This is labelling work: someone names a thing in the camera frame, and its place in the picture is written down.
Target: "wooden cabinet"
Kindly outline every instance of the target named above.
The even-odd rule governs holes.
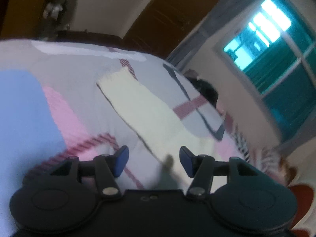
[[[47,0],[0,0],[0,39],[35,38]]]
[[[124,37],[124,45],[166,58],[218,1],[152,0]]]

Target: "bedsheet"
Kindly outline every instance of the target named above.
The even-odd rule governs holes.
[[[242,157],[223,129],[216,109],[185,77],[160,58],[90,44],[2,41],[0,70],[26,70],[36,77],[66,144],[66,150],[56,150],[53,158],[34,164],[26,175],[39,174],[67,156],[79,155],[82,160],[90,160],[96,154],[113,154],[127,145],[130,158],[117,179],[122,191],[149,188],[186,191],[188,184],[170,176],[97,87],[97,81],[117,67],[127,67],[134,78],[174,111],[193,135],[214,139],[215,150],[223,160],[227,161],[230,156]],[[22,159],[23,156],[17,154],[7,163],[16,166]],[[212,191],[223,184],[223,178],[215,177]]]

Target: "bed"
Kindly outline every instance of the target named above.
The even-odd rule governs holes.
[[[121,190],[187,190],[188,181],[172,174],[168,160],[157,159],[101,92],[97,83],[111,69],[128,70],[187,131],[214,140],[223,161],[242,158],[216,109],[172,65],[155,56],[90,44],[10,40],[0,42],[0,67],[2,236],[16,230],[8,203],[22,181],[68,156],[91,160],[127,145],[130,158],[117,178]],[[225,181],[215,178],[212,191]]]

